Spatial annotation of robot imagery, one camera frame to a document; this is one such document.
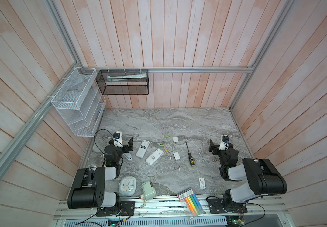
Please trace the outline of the red white remote control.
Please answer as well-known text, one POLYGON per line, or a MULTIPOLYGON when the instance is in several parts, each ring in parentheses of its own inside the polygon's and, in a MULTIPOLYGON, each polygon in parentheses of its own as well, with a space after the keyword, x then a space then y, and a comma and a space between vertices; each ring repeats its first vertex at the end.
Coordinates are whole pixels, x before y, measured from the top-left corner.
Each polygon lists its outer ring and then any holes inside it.
POLYGON ((136 153, 136 156, 138 158, 143 158, 147 149, 148 149, 148 146, 150 145, 150 142, 149 141, 146 141, 146 140, 143 140, 137 153, 136 153))

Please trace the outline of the black yellow screwdriver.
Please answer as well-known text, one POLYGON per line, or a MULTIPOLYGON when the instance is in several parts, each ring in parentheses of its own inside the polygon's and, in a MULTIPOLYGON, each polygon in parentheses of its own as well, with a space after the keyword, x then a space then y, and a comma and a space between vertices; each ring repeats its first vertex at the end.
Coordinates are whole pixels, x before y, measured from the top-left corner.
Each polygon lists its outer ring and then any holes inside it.
POLYGON ((186 144, 186 147, 187 147, 187 151, 188 151, 188 157, 189 157, 189 163, 190 163, 190 166, 195 166, 195 162, 194 162, 194 158, 189 150, 189 147, 188 147, 188 144, 187 142, 185 142, 186 144))

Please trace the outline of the white air conditioner remote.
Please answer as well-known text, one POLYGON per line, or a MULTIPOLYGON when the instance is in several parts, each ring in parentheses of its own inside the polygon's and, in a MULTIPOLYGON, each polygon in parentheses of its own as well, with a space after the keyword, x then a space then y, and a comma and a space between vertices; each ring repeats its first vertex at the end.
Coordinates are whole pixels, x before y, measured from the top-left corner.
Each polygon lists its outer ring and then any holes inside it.
POLYGON ((162 155, 164 152, 161 149, 157 149, 154 151, 147 159, 146 162, 151 166, 153 165, 162 155))

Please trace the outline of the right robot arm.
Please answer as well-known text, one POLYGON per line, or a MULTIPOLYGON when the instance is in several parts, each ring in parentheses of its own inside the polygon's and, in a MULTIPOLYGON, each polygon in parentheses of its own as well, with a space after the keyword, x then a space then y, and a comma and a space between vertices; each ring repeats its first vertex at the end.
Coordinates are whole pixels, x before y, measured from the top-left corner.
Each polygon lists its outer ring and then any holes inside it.
POLYGON ((250 200, 287 192, 285 179, 269 159, 243 159, 242 164, 238 165, 239 151, 233 148, 226 135, 222 135, 219 145, 210 140, 208 150, 219 157, 219 172, 225 181, 244 182, 237 188, 226 190, 221 211, 244 211, 246 202, 250 200))

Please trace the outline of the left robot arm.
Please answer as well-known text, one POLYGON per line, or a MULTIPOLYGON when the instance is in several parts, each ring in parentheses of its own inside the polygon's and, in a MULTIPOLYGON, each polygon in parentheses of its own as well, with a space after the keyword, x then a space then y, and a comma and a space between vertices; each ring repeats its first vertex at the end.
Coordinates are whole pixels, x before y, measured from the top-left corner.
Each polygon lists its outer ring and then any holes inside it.
POLYGON ((133 151, 133 139, 127 145, 115 146, 113 140, 105 147, 105 164, 102 167, 77 170, 67 203, 69 209, 115 208, 121 209, 118 193, 105 191, 106 181, 118 178, 123 164, 123 154, 133 151))

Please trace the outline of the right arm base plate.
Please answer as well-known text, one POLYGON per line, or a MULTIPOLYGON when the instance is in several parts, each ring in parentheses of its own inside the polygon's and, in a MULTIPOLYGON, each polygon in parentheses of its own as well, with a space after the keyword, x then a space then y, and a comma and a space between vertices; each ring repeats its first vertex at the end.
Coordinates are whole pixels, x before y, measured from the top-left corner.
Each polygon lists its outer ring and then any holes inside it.
POLYGON ((211 214, 222 213, 247 213, 245 203, 235 203, 229 198, 218 198, 216 196, 209 196, 206 198, 211 214))

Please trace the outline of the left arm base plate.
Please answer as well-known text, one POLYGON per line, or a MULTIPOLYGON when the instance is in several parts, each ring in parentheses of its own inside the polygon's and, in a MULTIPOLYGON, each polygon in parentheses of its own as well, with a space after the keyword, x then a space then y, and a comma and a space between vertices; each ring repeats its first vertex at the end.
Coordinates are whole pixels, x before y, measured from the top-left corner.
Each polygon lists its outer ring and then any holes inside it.
POLYGON ((133 216, 135 210, 134 201, 118 201, 113 207, 98 209, 97 217, 118 217, 118 216, 133 216))

